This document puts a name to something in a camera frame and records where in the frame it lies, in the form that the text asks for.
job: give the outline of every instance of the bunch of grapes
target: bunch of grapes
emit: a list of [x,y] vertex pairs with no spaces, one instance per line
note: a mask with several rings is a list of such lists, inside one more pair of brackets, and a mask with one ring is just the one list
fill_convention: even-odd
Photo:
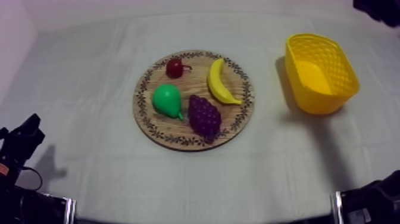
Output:
[[189,99],[189,123],[192,129],[212,143],[221,126],[221,114],[205,98],[191,95]]

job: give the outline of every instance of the red cherry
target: red cherry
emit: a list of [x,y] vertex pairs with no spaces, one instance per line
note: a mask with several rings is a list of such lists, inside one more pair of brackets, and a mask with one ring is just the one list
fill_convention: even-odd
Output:
[[192,69],[191,66],[184,66],[182,64],[182,60],[181,59],[174,58],[174,59],[171,59],[167,63],[167,68],[166,68],[165,73],[171,79],[177,79],[177,78],[179,78],[180,76],[183,75],[183,68],[184,67],[188,67],[188,68],[190,68],[190,70]]

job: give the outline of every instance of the plastic basket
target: plastic basket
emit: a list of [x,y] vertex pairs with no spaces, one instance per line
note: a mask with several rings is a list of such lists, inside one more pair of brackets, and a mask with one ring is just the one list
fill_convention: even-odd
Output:
[[296,103],[310,114],[335,112],[360,88],[342,48],[324,36],[289,37],[285,64]]

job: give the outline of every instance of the wooden plate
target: wooden plate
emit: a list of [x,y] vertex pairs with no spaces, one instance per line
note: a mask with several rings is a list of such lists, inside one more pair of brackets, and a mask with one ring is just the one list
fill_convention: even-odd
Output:
[[[184,65],[192,66],[178,79],[165,75],[165,66],[172,58],[182,59]],[[221,73],[222,82],[242,105],[222,104],[211,95],[207,86],[210,66],[221,55],[209,51],[182,51],[166,56],[153,64],[139,79],[133,96],[133,115],[137,125],[153,141],[167,148],[179,151],[203,151],[215,148],[234,138],[249,121],[254,109],[254,90],[246,73],[231,59],[224,57],[225,65]],[[151,98],[158,85],[174,84],[182,98],[184,121],[171,119],[155,112]],[[212,144],[195,134],[188,121],[189,97],[205,97],[221,113],[222,124],[216,140]]]

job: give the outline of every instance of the plastic fruit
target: plastic fruit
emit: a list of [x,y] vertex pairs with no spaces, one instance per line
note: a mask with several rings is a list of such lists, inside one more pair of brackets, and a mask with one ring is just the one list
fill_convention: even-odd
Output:
[[176,86],[171,84],[158,86],[153,93],[152,102],[158,113],[183,120],[180,112],[180,92]]
[[167,63],[167,68],[165,70],[165,73],[167,74],[168,77],[171,79],[177,79],[180,76],[183,75],[184,68],[189,68],[189,70],[192,69],[191,66],[185,66],[182,64],[182,60],[179,58],[174,58],[171,59]]
[[207,78],[208,87],[211,93],[222,103],[241,105],[242,101],[235,99],[221,81],[221,70],[223,66],[223,58],[217,59],[212,63],[210,74]]
[[221,114],[205,98],[191,95],[189,98],[188,118],[191,128],[207,143],[212,143],[221,126]]

